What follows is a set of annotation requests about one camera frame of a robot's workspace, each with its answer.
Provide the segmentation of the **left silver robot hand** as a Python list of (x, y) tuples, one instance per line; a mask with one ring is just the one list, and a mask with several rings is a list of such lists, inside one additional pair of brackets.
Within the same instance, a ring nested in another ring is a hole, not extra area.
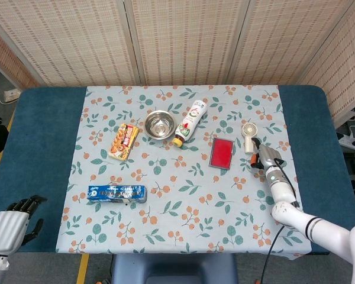
[(47, 198), (33, 195), (0, 211), (0, 256), (16, 253), (20, 247), (38, 236), (44, 224), (42, 218), (36, 222), (30, 233), (27, 233), (27, 228), (38, 206), (45, 201)]

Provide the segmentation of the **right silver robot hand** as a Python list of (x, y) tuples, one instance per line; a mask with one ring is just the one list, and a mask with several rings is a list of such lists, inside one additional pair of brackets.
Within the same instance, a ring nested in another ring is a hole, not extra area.
[(270, 167), (281, 166), (285, 162), (277, 150), (262, 144), (255, 137), (251, 140), (256, 148), (250, 159), (251, 168), (267, 170)]

